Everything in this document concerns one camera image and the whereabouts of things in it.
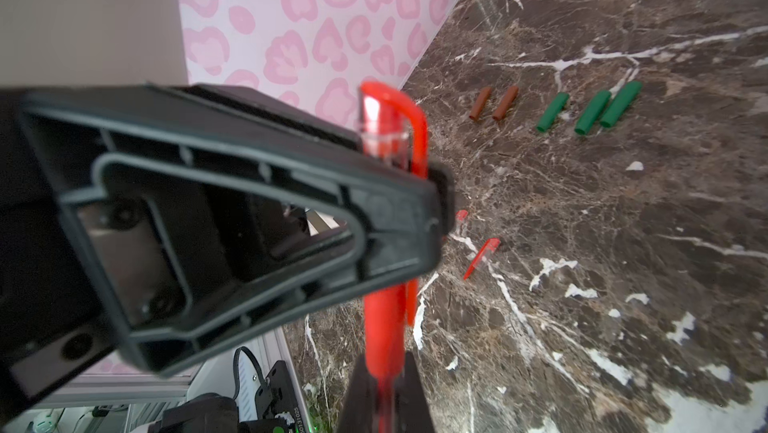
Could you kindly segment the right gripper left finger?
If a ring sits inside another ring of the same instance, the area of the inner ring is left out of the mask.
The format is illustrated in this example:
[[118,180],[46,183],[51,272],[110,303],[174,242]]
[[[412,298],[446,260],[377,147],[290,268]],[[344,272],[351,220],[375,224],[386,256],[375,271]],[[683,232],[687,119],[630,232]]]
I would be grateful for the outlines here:
[[337,431],[340,433],[372,433],[375,431],[377,383],[368,372],[365,355],[354,365],[341,408]]

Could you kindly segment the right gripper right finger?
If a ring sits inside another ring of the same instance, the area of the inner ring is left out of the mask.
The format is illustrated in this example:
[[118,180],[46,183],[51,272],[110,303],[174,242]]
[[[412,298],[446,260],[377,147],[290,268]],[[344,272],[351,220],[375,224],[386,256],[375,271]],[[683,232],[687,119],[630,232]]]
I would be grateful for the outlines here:
[[395,431],[435,432],[421,376],[410,351],[405,353],[402,373],[395,380]]

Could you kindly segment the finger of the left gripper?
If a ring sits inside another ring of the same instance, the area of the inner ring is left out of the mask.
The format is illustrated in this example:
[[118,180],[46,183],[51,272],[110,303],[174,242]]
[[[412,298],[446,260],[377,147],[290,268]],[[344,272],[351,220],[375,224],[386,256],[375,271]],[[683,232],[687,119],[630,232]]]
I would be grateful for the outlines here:
[[1,417],[112,352],[171,376],[434,269],[454,180],[247,87],[1,91]]

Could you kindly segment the red pen cap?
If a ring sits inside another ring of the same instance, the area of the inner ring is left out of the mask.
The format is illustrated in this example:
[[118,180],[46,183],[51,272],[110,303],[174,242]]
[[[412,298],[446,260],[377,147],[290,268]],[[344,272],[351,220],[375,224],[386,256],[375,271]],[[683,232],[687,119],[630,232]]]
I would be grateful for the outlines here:
[[492,237],[487,239],[485,243],[482,245],[482,247],[475,254],[475,256],[472,258],[471,262],[469,263],[463,275],[463,279],[468,280],[478,268],[480,268],[482,265],[487,263],[490,260],[490,257],[496,252],[496,250],[499,248],[500,245],[501,245],[501,240],[497,237]]
[[469,212],[467,210],[459,210],[456,212],[455,218],[457,222],[464,222],[469,216]]

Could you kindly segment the brown pen cap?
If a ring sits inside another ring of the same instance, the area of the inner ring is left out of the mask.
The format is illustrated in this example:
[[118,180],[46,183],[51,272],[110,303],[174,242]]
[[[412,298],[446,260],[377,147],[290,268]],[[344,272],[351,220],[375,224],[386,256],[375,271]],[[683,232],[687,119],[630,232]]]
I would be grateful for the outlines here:
[[517,85],[512,85],[507,88],[504,95],[499,100],[499,103],[497,104],[496,108],[493,111],[492,118],[499,122],[501,121],[509,108],[511,107],[512,103],[515,101],[519,94],[519,87]]
[[475,102],[469,113],[469,118],[471,120],[477,121],[480,118],[491,93],[492,93],[492,88],[490,86],[485,86],[479,90],[478,95],[475,99]]

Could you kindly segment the green pen cap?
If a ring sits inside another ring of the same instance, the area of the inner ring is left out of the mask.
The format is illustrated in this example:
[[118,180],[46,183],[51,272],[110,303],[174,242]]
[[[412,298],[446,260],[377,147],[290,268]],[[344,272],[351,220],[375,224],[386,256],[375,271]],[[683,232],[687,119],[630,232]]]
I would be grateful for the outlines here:
[[611,97],[612,94],[609,90],[600,90],[592,97],[575,124],[574,131],[576,134],[584,136],[590,132]]
[[552,127],[555,119],[567,104],[569,97],[570,95],[566,92],[559,92],[555,95],[536,125],[538,132],[545,133]]
[[643,83],[637,80],[626,83],[613,98],[599,119],[603,128],[613,127],[641,91]]

